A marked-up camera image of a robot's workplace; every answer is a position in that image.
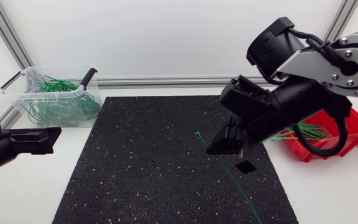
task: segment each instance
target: plastic container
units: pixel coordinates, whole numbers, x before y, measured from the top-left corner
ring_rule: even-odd
[[[1,87],[12,105],[27,116],[33,127],[92,127],[102,101],[97,72],[92,65],[29,67]],[[75,85],[73,91],[44,92],[40,83],[51,78]]]
[[[322,139],[320,141],[309,141],[313,146],[319,147],[321,149],[329,149],[335,146],[339,139],[339,131],[336,126],[336,122],[333,118],[329,117],[325,111],[322,111],[308,119],[306,122],[317,124],[322,126],[325,131],[328,131],[332,136],[331,138]],[[351,109],[350,117],[346,118],[347,124],[347,141],[340,153],[337,155],[345,156],[353,148],[358,145],[358,112],[354,109]],[[289,134],[286,137],[296,137],[295,134]],[[310,162],[312,159],[328,159],[328,157],[316,156],[313,153],[309,152],[299,141],[299,139],[286,139],[288,145],[290,145],[292,151],[295,153],[297,158],[301,161]]]

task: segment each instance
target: white table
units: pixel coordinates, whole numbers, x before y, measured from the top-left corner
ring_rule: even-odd
[[[101,90],[101,93],[105,99],[219,95],[221,90],[147,88]],[[26,122],[19,120],[15,128],[25,126]],[[90,131],[91,128],[63,128],[54,154],[19,155],[0,168],[0,223],[52,222]],[[300,223],[358,223],[357,149],[345,157],[304,163],[296,160],[285,142],[267,142],[265,147]]]

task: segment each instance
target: black cable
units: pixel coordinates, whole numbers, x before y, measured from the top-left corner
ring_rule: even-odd
[[[346,60],[329,45],[329,42],[324,42],[313,34],[299,32],[294,28],[289,28],[288,31],[298,38],[306,39],[306,43],[312,46],[312,48],[319,52],[332,65],[338,68],[346,66]]]
[[[269,78],[269,77],[266,77],[265,75],[262,74],[262,76],[265,78],[265,80],[272,84],[272,85],[281,85],[284,81],[276,81],[274,80],[273,78]]]
[[[304,137],[302,134],[301,129],[298,125],[295,125],[292,127],[295,134],[298,136],[298,139],[302,142],[304,147],[309,150],[311,153],[317,155],[317,156],[333,156],[338,154],[343,147],[345,146],[346,140],[347,140],[347,126],[346,126],[346,120],[345,118],[335,118],[335,122],[338,126],[339,130],[339,141],[336,146],[330,148],[330,149],[320,149],[318,147],[312,146]]]
[[[301,38],[301,39],[313,39],[314,41],[316,41],[319,45],[323,45],[324,41],[322,41],[320,38],[318,38],[317,36],[313,35],[313,34],[307,34],[304,32],[300,32],[295,30],[294,28],[289,28],[288,31],[290,31],[290,33],[292,33],[293,35]]]

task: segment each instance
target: red bin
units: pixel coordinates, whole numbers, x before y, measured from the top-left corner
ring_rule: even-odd
[[[320,141],[309,141],[313,146],[319,147],[321,149],[329,149],[337,144],[339,139],[339,131],[337,129],[336,122],[333,118],[329,117],[324,110],[306,119],[305,122],[322,126],[324,130],[329,132],[329,134],[332,136],[331,138],[322,139]],[[337,154],[339,156],[345,156],[348,152],[350,152],[350,150],[358,145],[358,112],[356,110],[351,109],[351,115],[350,117],[346,118],[346,124],[348,131],[347,141],[342,151]],[[285,137],[296,137],[296,135],[289,134]],[[299,139],[286,139],[285,141],[291,147],[297,158],[301,161],[310,162],[312,159],[328,159],[328,157],[316,156],[309,152],[302,145]]]

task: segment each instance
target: black rubber mat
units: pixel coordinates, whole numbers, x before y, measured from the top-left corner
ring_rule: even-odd
[[[256,223],[204,146],[228,118],[218,96],[107,98],[54,223]],[[263,223],[297,223],[263,146],[241,174],[222,156]]]

